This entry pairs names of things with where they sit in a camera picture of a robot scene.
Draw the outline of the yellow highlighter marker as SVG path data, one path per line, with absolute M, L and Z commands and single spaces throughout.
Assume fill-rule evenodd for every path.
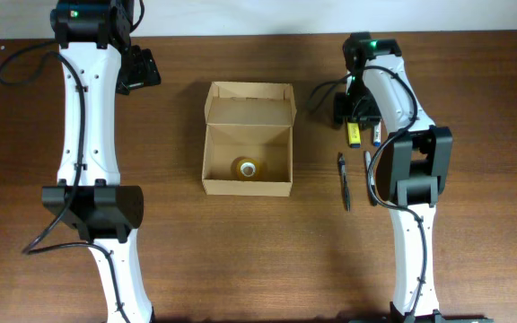
M 347 122 L 346 123 L 348 145 L 351 148 L 361 147 L 361 136 L 360 129 L 357 123 Z

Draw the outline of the blue whiteboard marker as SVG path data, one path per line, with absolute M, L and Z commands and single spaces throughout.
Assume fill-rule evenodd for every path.
M 373 127 L 372 130 L 372 144 L 375 147 L 379 147 L 381 145 L 381 124 L 378 123 Z

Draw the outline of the black ballpoint pen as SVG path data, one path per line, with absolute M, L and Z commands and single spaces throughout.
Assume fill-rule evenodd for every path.
M 348 212 L 350 212 L 351 211 L 350 191 L 349 191 L 347 175 L 346 175 L 346 161 L 345 161 L 343 153 L 338 154 L 337 166 L 338 166 L 339 174 L 341 177 L 343 202 L 345 205 L 345 209 Z

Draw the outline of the brown cardboard box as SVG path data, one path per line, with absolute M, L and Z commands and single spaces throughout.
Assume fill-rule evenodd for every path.
M 205 192 L 217 196 L 290 196 L 296 113 L 290 83 L 211 83 L 205 104 Z M 241 156 L 264 161 L 263 180 L 234 178 L 232 162 Z

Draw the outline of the yellow clear tape roll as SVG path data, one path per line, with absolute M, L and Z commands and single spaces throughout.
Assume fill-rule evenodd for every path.
M 261 159 L 238 157 L 232 162 L 232 174 L 240 181 L 261 181 L 264 179 L 265 163 Z

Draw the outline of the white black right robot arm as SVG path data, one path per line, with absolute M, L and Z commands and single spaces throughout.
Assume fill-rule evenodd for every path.
M 433 225 L 450 164 L 452 134 L 421 107 L 394 39 L 368 32 L 344 42 L 347 85 L 340 100 L 368 100 L 380 112 L 388 136 L 367 170 L 370 196 L 390 212 L 396 284 L 390 303 L 393 322 L 441 322 L 434 287 Z

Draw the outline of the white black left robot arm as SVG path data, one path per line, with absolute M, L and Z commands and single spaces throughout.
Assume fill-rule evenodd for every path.
M 51 12 L 65 78 L 65 137 L 57 183 L 42 189 L 57 223 L 98 267 L 109 322 L 152 322 L 137 252 L 139 186 L 124 186 L 115 148 L 115 99 L 161 78 L 150 51 L 131 42 L 134 1 L 60 1 Z

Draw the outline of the black permanent marker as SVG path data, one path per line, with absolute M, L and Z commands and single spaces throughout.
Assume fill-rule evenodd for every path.
M 377 205 L 377 201 L 373 195 L 373 190 L 375 189 L 375 183 L 374 179 L 371 174 L 371 160 L 372 156 L 369 151 L 364 152 L 364 162 L 365 162 L 365 173 L 366 173 L 366 180 L 367 180 L 367 191 L 368 191 L 368 197 L 369 201 L 372 206 Z

